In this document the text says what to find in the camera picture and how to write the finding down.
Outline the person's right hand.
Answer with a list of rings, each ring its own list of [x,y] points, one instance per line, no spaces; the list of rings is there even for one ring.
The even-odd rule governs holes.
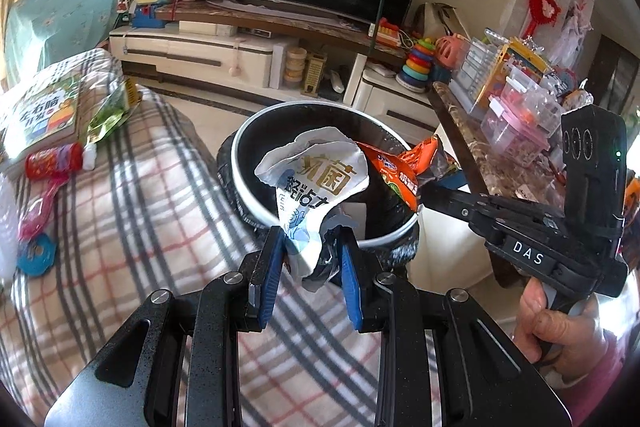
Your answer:
[[[591,372],[608,351],[599,320],[596,296],[591,296],[582,314],[570,317],[547,308],[542,284],[528,280],[518,304],[513,342],[530,363],[542,360],[542,344],[559,346],[551,367],[564,381],[574,381]]]

